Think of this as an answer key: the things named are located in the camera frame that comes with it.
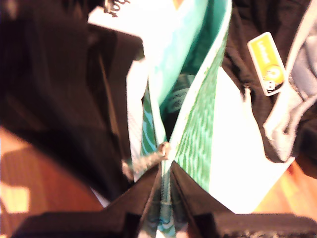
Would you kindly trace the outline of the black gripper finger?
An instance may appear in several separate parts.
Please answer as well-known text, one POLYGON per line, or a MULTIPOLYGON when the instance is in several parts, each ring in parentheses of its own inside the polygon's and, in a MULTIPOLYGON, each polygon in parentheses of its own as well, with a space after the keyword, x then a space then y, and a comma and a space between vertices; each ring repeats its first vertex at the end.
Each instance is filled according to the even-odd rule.
POLYGON ((231 211, 201 188, 176 162, 171 165, 170 176, 188 219, 189 237, 223 237, 215 216, 231 211))
POLYGON ((141 178, 106 209, 106 238, 137 238, 160 186, 161 165, 145 172, 141 178))

